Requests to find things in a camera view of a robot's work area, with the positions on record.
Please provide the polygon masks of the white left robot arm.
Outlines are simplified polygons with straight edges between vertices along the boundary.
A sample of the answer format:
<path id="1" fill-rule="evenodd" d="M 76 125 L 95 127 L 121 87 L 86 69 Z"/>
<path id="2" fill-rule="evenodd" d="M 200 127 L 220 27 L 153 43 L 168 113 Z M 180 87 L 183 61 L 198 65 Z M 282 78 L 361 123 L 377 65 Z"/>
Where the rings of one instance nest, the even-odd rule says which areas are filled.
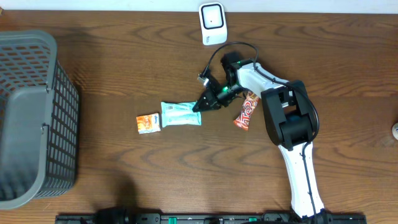
<path id="1" fill-rule="evenodd" d="M 157 112 L 160 102 L 195 101 L 196 96 L 160 95 L 113 98 L 98 108 L 96 129 L 100 149 L 115 166 L 108 184 L 115 185 L 116 205 L 96 212 L 96 223 L 159 223 L 159 208 L 167 199 L 175 206 L 188 196 L 197 198 L 189 183 L 193 174 L 176 169 L 177 154 L 199 148 L 189 128 L 139 134 L 136 116 Z"/>

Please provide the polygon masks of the green lid jar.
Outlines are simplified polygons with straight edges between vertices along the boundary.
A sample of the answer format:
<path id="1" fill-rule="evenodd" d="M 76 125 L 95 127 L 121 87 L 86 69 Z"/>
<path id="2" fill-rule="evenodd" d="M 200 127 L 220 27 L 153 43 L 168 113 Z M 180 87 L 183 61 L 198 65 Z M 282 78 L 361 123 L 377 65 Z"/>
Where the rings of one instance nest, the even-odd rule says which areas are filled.
<path id="1" fill-rule="evenodd" d="M 392 135 L 398 139 L 398 123 L 394 124 L 392 127 Z"/>

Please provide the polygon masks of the grey plastic basket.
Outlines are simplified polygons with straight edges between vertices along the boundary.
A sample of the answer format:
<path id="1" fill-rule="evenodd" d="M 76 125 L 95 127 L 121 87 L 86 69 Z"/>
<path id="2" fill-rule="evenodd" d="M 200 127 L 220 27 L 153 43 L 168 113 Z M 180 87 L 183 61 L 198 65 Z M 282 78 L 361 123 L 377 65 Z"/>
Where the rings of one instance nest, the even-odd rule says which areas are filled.
<path id="1" fill-rule="evenodd" d="M 75 183 L 80 96 L 41 30 L 1 33 L 1 208 Z"/>

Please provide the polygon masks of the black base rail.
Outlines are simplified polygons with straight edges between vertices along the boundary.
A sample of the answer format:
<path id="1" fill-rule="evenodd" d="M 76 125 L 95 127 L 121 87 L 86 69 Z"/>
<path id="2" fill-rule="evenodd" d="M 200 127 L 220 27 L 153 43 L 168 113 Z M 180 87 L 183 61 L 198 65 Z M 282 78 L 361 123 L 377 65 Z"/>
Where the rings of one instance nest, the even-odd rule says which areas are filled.
<path id="1" fill-rule="evenodd" d="M 145 213 L 133 215 L 114 215 L 106 217 L 99 213 L 94 215 L 57 215 L 55 224 L 100 224 L 100 223 L 124 223 L 124 224 L 240 224 L 240 223 L 352 223 L 366 224 L 364 215 L 334 215 L 319 213 L 315 218 L 300 219 L 289 213 L 265 213 L 263 215 L 160 215 L 158 213 Z"/>

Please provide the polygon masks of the mint green wipes packet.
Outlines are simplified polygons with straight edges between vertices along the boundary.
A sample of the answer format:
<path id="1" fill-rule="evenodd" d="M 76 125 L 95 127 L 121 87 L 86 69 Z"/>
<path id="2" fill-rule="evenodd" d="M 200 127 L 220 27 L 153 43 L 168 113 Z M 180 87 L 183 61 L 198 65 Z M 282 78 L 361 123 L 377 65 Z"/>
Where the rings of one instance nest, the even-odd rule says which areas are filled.
<path id="1" fill-rule="evenodd" d="M 161 102 L 162 127 L 178 125 L 201 126 L 201 113 L 194 112 L 196 101 L 183 103 Z"/>

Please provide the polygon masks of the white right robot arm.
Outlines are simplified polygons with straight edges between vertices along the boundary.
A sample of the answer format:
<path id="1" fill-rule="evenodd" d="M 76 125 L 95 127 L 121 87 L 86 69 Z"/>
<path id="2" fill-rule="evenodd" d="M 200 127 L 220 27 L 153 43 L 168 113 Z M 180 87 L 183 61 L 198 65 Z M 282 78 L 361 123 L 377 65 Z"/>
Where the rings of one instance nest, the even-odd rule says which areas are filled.
<path id="1" fill-rule="evenodd" d="M 249 90 L 261 99 L 266 130 L 284 158 L 292 193 L 291 207 L 302 220 L 317 221 L 324 208 L 313 168 L 313 141 L 319 132 L 317 110 L 300 80 L 278 78 L 250 58 L 237 52 L 221 59 L 226 83 L 220 85 L 205 68 L 198 76 L 206 90 L 195 112 L 227 107 L 241 92 Z"/>

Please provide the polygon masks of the white barcode scanner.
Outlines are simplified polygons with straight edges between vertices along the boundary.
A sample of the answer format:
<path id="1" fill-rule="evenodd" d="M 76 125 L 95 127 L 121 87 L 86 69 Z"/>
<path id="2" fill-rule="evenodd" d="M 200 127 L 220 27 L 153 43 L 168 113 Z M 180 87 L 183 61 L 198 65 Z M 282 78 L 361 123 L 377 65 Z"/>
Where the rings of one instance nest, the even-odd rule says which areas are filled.
<path id="1" fill-rule="evenodd" d="M 227 41 L 226 16 L 220 2 L 200 5 L 199 16 L 203 45 L 217 45 Z"/>

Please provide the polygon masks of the orange small box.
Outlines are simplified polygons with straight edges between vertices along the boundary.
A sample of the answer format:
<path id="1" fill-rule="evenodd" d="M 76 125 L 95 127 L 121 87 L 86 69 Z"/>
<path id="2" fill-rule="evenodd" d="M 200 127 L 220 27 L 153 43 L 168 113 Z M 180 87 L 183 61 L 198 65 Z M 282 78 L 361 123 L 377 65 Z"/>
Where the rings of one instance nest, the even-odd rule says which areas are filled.
<path id="1" fill-rule="evenodd" d="M 138 116 L 136 118 L 139 134 L 149 134 L 161 131 L 158 113 Z"/>

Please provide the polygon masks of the red chocolate bar wrapper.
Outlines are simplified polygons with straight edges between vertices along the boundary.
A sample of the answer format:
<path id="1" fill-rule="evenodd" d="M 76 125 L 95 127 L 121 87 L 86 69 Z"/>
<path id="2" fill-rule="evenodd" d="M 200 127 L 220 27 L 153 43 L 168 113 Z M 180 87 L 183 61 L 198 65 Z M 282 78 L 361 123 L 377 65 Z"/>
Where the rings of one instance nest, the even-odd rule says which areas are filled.
<path id="1" fill-rule="evenodd" d="M 233 121 L 233 123 L 247 131 L 249 129 L 249 122 L 251 119 L 251 115 L 253 114 L 254 110 L 257 107 L 259 101 L 259 97 L 253 93 L 252 91 L 248 91 L 246 95 L 246 99 L 242 105 L 242 110 L 239 114 L 239 116 Z"/>

